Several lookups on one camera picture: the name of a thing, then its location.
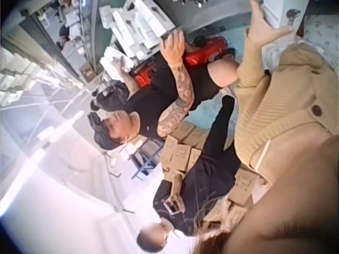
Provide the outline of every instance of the stack of cardboard boxes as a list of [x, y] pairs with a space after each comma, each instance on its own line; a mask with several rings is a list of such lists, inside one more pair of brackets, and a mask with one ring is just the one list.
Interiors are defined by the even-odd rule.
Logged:
[[[208, 130], [183, 121], [171, 135], [167, 136], [161, 155], [165, 177], [171, 177], [178, 172], [185, 175], [191, 170], [200, 156], [208, 133]], [[225, 148], [230, 146], [232, 140], [233, 137], [227, 139]]]
[[[196, 163], [209, 131], [183, 121], [177, 129], [166, 138], [161, 155], [165, 178], [181, 172], [185, 175]], [[225, 148], [232, 143], [234, 137], [228, 136]], [[229, 194], [217, 201], [205, 221], [220, 221], [225, 230], [231, 230], [253, 207], [252, 191], [259, 180], [259, 175], [241, 165], [236, 174], [236, 182]]]

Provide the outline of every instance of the red object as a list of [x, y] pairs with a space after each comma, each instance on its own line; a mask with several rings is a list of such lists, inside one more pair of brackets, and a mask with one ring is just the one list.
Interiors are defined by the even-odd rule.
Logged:
[[[187, 66], [195, 66], [200, 64], [206, 64], [207, 62], [213, 62], [216, 57], [222, 57], [227, 50], [227, 41], [223, 37], [216, 37], [207, 40], [207, 44], [203, 48], [188, 53], [184, 56], [184, 62]], [[139, 73], [135, 76], [135, 79], [140, 87], [145, 87], [150, 84], [150, 80], [154, 74], [153, 68], [155, 63], [144, 66]]]

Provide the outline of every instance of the tattooed arm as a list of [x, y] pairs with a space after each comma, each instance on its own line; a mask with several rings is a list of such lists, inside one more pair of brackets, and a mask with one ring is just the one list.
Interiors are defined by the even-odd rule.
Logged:
[[136, 82], [136, 80], [133, 77], [131, 77], [128, 73], [126, 73], [122, 69], [122, 61], [123, 61], [122, 58], [121, 59], [117, 59], [113, 63], [113, 65], [117, 69], [120, 77], [123, 79], [123, 82], [126, 84], [127, 89], [129, 91], [128, 98], [130, 98], [133, 94], [135, 94], [137, 91], [140, 90], [140, 86], [138, 85], [138, 83]]
[[137, 91], [140, 90], [140, 86], [138, 85], [136, 80], [133, 77], [131, 77], [128, 73], [122, 71], [119, 74], [120, 74], [120, 76], [122, 77], [124, 83], [127, 86], [127, 89], [129, 91], [128, 98], [130, 98], [133, 94], [135, 94]]
[[190, 110], [194, 101], [194, 91], [191, 77], [182, 62], [185, 51], [183, 32], [175, 30], [168, 36], [166, 42], [162, 40], [160, 51], [172, 70], [179, 95], [159, 118], [157, 132], [160, 137], [165, 137], [174, 131]]
[[175, 77], [179, 97], [161, 114], [158, 123], [158, 135], [165, 137], [174, 131], [184, 119], [194, 101], [192, 80], [183, 63], [171, 68]]

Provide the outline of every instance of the dark hair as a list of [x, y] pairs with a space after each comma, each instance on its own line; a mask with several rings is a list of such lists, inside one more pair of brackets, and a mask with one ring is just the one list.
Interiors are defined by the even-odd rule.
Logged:
[[141, 232], [139, 232], [137, 236], [137, 245], [140, 247], [141, 250], [148, 252], [148, 253], [157, 253], [164, 248], [162, 246], [157, 246], [150, 239], [146, 237], [141, 238], [140, 234]]
[[230, 235], [231, 234], [229, 232], [222, 232], [208, 239], [200, 237], [192, 254], [222, 253], [222, 249]]
[[58, 46], [58, 48], [60, 49], [60, 51], [61, 51], [62, 49], [64, 49], [64, 47], [61, 45], [61, 43], [60, 43], [59, 41], [57, 41], [55, 44]]
[[93, 97], [96, 97], [96, 96], [97, 96], [97, 94], [98, 94], [98, 92], [99, 92], [99, 90], [98, 90], [98, 89], [96, 89], [95, 91], [93, 91], [93, 92], [92, 92], [92, 96], [93, 96]]
[[98, 111], [100, 109], [97, 105], [95, 105], [95, 101], [94, 100], [91, 100], [90, 107], [91, 107], [92, 111]]

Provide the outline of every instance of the hand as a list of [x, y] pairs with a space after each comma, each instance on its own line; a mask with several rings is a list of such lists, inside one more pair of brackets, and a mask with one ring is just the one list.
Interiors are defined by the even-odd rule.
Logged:
[[123, 57], [121, 57], [121, 58], [113, 58], [113, 63], [112, 64], [117, 69], [119, 74], [126, 73], [123, 70]]
[[272, 28], [264, 19], [264, 14], [260, 8], [260, 0], [250, 0], [252, 6], [252, 19], [249, 26], [248, 38], [254, 43], [265, 46], [280, 37], [290, 34], [293, 31], [291, 26]]
[[174, 205], [174, 203], [176, 203], [176, 205], [179, 208], [179, 211], [182, 213], [185, 212], [184, 201], [182, 200], [179, 194], [171, 194], [170, 197], [166, 200], [166, 202], [169, 202], [171, 205]]
[[185, 37], [182, 31], [174, 30], [167, 40], [160, 40], [160, 52], [168, 65], [176, 65], [182, 61], [185, 51]]

